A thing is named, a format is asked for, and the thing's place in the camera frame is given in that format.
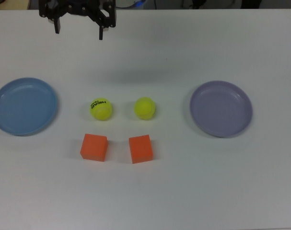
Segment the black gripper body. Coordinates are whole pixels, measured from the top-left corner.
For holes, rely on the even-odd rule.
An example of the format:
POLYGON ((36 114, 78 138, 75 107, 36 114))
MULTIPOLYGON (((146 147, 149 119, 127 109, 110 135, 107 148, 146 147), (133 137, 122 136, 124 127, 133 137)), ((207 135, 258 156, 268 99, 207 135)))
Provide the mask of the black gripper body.
POLYGON ((49 13, 51 14, 96 14, 104 0, 50 0, 49 13))

